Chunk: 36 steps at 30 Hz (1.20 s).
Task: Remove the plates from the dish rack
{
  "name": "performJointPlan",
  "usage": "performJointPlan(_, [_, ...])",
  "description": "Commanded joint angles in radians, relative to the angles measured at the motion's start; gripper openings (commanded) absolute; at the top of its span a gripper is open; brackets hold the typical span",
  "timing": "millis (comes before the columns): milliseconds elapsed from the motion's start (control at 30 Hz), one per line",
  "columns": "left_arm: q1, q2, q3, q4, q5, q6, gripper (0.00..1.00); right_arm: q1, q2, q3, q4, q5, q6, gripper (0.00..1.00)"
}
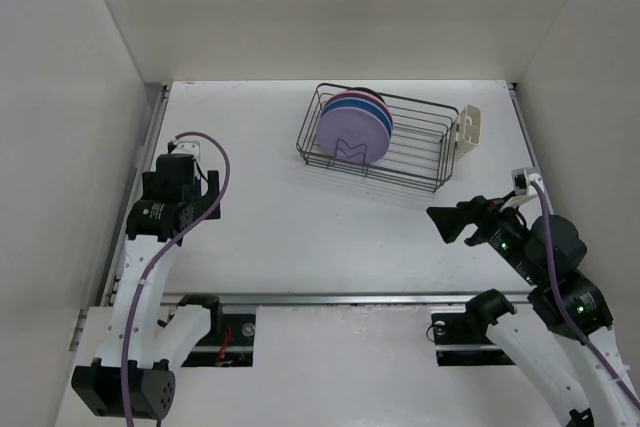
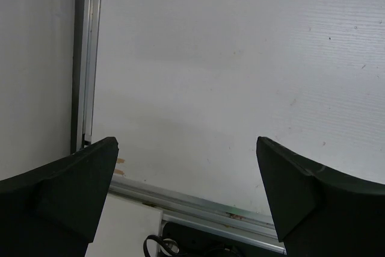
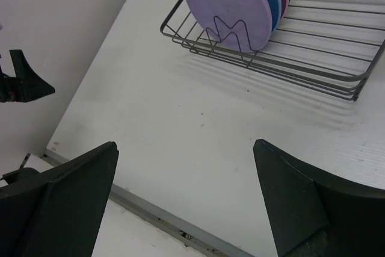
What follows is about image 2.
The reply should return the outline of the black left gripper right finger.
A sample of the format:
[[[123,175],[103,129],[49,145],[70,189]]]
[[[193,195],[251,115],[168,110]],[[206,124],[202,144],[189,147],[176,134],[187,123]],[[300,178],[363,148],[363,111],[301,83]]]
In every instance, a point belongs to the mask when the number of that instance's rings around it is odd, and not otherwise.
[[[305,158],[267,137],[256,156],[288,256],[384,256],[384,185]]]

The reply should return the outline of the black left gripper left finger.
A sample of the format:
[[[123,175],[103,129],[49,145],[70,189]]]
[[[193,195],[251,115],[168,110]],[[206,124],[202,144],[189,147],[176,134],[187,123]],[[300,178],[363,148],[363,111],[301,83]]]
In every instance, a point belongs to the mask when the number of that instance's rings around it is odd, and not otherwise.
[[[1,256],[85,256],[118,157],[115,137],[1,181]]]

